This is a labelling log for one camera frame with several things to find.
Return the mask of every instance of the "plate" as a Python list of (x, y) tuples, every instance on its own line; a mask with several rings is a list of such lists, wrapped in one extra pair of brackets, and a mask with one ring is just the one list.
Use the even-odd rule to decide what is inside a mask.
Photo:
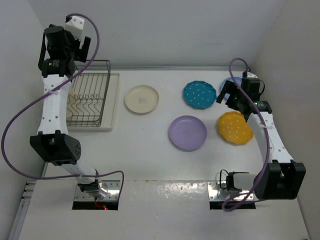
[(183, 89), (183, 99), (188, 105), (196, 109), (211, 107), (216, 98), (216, 89), (205, 81), (189, 82)]
[(244, 116), (237, 111), (223, 114), (218, 120), (218, 129), (221, 136), (233, 144), (246, 144), (254, 137)]
[(124, 98), (125, 105), (132, 112), (146, 114), (154, 110), (159, 102), (158, 92), (151, 86), (139, 85), (131, 88)]
[[(234, 78), (235, 78), (236, 83), (241, 86), (242, 77), (235, 76)], [(233, 79), (232, 79), (232, 77), (228, 77), (227, 79), (225, 79), (225, 80), (221, 83), (221, 85), (220, 85), (220, 93), (221, 93), (222, 89), (224, 88), (224, 85), (225, 85), (226, 81), (234, 82)], [(224, 99), (227, 100), (227, 99), (229, 98), (229, 96), (230, 96), (230, 94), (229, 94), (229, 93), (226, 93), (226, 94), (224, 95)]]
[(180, 149), (194, 151), (204, 144), (207, 138), (207, 128), (195, 116), (180, 116), (171, 123), (169, 137)]

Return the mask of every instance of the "blue plate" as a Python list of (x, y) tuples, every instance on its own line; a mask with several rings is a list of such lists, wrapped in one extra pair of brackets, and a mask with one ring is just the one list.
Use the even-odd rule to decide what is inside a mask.
[(216, 98), (217, 91), (205, 81), (189, 82), (183, 89), (183, 99), (188, 105), (196, 109), (211, 107)]
[[(236, 80), (236, 83), (241, 86), (242, 77), (235, 76), (234, 78), (235, 78), (235, 80)], [(233, 80), (232, 80), (231, 77), (228, 77), (227, 79), (225, 79), (225, 80), (221, 83), (221, 85), (220, 85), (220, 93), (221, 93), (222, 88), (224, 87), (226, 81), (233, 82)], [(227, 100), (227, 99), (229, 98), (229, 96), (230, 96), (230, 94), (229, 94), (229, 93), (226, 93), (226, 94), (224, 95), (224, 99)]]

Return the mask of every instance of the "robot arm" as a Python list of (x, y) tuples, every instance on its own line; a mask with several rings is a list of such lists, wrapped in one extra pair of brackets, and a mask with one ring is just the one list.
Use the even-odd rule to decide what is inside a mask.
[[(240, 111), (248, 125), (253, 130), (262, 158), (266, 158), (267, 144), (264, 128), (267, 128), (270, 141), (270, 155), (266, 171), (255, 189), (255, 195), (260, 200), (295, 199), (306, 174), (303, 163), (295, 162), (288, 153), (274, 124), (272, 109), (267, 101), (260, 101), (259, 93), (261, 81), (252, 73), (244, 72), (241, 88), (252, 99), (261, 112), (266, 126), (262, 124), (259, 116), (250, 106), (248, 100), (242, 95), (237, 86), (226, 81), (217, 103), (221, 103), (225, 94), (230, 94), (226, 105)], [(251, 189), (257, 177), (245, 172), (230, 172), (226, 177), (227, 191)]]
[[(45, 93), (75, 73), (74, 61), (86, 61), (91, 39), (85, 37), (80, 49), (84, 22), (84, 19), (73, 16), (66, 19), (64, 28), (50, 25), (44, 30), (38, 66), (42, 72)], [(46, 50), (50, 58), (44, 60)], [(103, 189), (101, 181), (96, 177), (82, 176), (96, 176), (98, 172), (80, 159), (81, 144), (68, 135), (66, 112), (71, 85), (71, 82), (65, 84), (44, 99), (40, 127), (37, 135), (30, 137), (30, 145), (45, 162), (59, 166), (71, 175), (79, 175), (75, 178), (81, 191), (103, 199), (108, 191)]]

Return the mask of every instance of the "dish rack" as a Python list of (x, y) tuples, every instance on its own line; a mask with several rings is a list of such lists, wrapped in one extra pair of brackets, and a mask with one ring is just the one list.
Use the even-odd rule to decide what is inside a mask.
[(95, 64), (105, 63), (106, 73), (82, 73), (73, 82), (66, 107), (68, 127), (100, 127), (110, 82), (109, 60), (94, 60)]

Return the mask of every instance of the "purple plate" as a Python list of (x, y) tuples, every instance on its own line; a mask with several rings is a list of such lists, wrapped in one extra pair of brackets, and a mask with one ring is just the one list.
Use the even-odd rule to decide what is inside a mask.
[(180, 116), (171, 123), (169, 137), (177, 147), (194, 151), (204, 144), (207, 138), (207, 128), (195, 116)]

